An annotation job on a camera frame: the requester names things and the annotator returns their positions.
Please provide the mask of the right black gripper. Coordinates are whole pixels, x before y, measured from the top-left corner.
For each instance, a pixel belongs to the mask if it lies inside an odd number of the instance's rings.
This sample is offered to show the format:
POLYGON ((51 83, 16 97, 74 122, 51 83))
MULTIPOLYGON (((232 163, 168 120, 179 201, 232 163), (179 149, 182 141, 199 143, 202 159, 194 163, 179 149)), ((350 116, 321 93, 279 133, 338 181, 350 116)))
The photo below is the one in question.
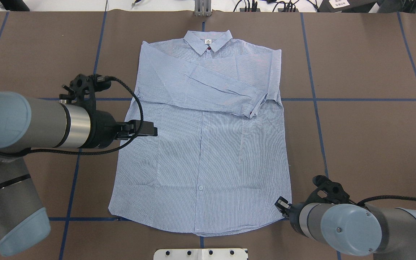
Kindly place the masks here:
POLYGON ((290 221, 291 227, 294 231, 309 231, 308 228, 308 215, 305 212, 305 207, 309 207, 312 203, 289 203, 287 199, 280 196, 277 201, 274 203, 276 209, 282 214, 287 215, 287 218, 290 221))

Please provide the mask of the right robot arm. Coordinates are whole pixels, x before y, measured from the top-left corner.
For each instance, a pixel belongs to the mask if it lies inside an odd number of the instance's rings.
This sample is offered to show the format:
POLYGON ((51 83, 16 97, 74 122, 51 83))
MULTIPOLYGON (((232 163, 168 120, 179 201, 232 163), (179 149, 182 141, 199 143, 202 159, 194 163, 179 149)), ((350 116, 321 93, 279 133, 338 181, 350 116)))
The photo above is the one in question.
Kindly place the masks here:
POLYGON ((351 256, 375 260, 416 260, 416 210, 353 204, 291 204, 276 208, 300 235, 351 256))

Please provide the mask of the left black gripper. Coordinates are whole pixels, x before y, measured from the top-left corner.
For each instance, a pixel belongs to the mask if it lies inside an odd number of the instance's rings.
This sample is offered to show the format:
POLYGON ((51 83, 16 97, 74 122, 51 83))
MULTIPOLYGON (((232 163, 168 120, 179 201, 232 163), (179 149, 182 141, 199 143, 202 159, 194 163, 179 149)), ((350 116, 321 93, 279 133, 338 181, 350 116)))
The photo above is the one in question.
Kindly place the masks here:
POLYGON ((130 140, 137 137, 156 137, 157 127, 153 122, 117 122, 114 117, 102 110, 86 109, 91 122, 91 130, 85 148, 103 149, 114 140, 130 140))

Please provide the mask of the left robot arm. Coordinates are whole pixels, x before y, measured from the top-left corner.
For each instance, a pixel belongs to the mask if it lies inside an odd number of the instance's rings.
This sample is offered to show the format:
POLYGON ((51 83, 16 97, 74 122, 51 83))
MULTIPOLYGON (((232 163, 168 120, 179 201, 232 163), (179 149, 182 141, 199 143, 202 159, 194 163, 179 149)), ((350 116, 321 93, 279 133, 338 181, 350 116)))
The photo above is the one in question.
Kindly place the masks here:
POLYGON ((157 136, 152 122, 117 122, 93 98, 69 104, 0 92, 0 254, 16 255, 51 232, 24 156, 62 149, 101 149, 114 140, 157 136))

